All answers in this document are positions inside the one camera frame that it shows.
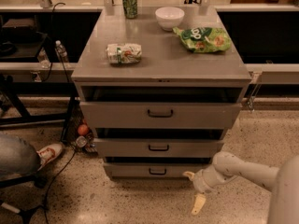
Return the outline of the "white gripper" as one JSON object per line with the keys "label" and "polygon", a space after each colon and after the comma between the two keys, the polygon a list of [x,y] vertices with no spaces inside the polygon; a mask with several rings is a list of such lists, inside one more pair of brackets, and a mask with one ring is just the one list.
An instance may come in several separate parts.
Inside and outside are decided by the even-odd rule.
{"label": "white gripper", "polygon": [[198,215],[206,203],[205,193],[209,193],[216,186],[226,184],[230,181],[229,175],[224,175],[217,171],[213,165],[209,165],[205,169],[201,169],[196,174],[190,171],[183,173],[193,182],[195,190],[199,193],[194,195],[194,202],[192,207],[192,214]]}

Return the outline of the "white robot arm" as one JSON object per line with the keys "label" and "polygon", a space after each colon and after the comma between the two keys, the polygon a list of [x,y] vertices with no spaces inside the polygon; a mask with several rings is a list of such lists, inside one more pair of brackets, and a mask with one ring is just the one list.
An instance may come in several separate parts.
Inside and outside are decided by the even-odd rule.
{"label": "white robot arm", "polygon": [[193,183],[196,194],[192,214],[198,215],[206,202],[206,194],[238,176],[271,192],[267,224],[299,224],[299,156],[278,168],[243,161],[235,154],[221,151],[208,167],[194,173],[183,173]]}

